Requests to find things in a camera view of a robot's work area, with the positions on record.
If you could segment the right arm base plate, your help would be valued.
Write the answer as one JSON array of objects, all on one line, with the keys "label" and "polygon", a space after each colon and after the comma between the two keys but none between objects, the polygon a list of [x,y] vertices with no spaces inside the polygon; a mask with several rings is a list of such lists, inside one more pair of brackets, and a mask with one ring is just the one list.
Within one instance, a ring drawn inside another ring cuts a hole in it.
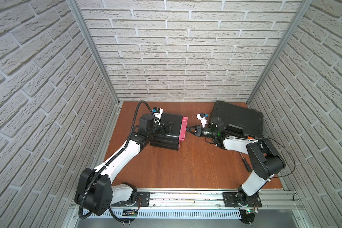
[{"label": "right arm base plate", "polygon": [[258,193],[252,196],[247,196],[242,192],[224,192],[222,194],[224,205],[226,208],[230,207],[262,207],[261,199]]}]

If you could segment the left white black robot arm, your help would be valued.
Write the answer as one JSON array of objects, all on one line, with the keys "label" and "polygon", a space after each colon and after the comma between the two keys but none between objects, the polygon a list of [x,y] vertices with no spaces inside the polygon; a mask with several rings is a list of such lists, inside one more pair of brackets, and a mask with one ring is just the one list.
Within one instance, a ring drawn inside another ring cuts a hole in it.
[{"label": "left white black robot arm", "polygon": [[175,124],[161,122],[161,114],[144,114],[137,129],[131,128],[124,144],[105,162],[82,171],[74,201],[79,205],[78,216],[86,219],[111,210],[111,205],[123,202],[127,206],[140,203],[137,188],[129,183],[113,186],[119,172],[157,135],[167,135]]}]

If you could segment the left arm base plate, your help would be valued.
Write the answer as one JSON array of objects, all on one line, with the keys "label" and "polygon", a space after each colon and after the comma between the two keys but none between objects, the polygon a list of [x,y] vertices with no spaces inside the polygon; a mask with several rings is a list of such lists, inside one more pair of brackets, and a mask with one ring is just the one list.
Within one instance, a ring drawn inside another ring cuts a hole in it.
[{"label": "left arm base plate", "polygon": [[150,201],[150,192],[137,192],[132,193],[130,198],[126,201],[120,201],[112,204],[112,207],[148,207]]}]

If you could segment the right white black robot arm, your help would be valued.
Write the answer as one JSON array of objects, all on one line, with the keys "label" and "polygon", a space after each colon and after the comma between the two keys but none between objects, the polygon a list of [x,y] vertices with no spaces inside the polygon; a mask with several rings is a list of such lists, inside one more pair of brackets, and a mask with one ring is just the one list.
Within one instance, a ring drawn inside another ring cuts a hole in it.
[{"label": "right white black robot arm", "polygon": [[202,125],[187,127],[186,131],[196,137],[212,139],[220,149],[237,151],[249,156],[251,165],[247,168],[250,174],[237,189],[236,201],[242,207],[256,202],[260,190],[286,166],[280,153],[269,138],[239,136],[238,128],[233,130],[232,127],[225,127],[219,118],[214,118],[209,127],[206,126],[206,118],[203,117],[201,122]]}]

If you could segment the black drawer cabinet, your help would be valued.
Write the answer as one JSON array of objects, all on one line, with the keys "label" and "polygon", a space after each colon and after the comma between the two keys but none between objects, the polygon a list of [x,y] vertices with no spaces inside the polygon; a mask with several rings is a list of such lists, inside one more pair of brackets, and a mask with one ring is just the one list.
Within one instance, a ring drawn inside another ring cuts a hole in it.
[{"label": "black drawer cabinet", "polygon": [[150,140],[150,145],[177,151],[180,147],[182,120],[182,115],[163,113],[160,123],[161,132]]}]

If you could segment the pink top drawer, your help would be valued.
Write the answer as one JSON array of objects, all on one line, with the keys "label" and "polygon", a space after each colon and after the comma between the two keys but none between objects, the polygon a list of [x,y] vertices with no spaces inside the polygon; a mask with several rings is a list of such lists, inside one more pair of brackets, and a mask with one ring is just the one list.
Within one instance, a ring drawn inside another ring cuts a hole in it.
[{"label": "pink top drawer", "polygon": [[187,122],[188,122],[188,117],[184,116],[182,118],[182,122],[181,122],[179,141],[184,141],[185,140]]}]

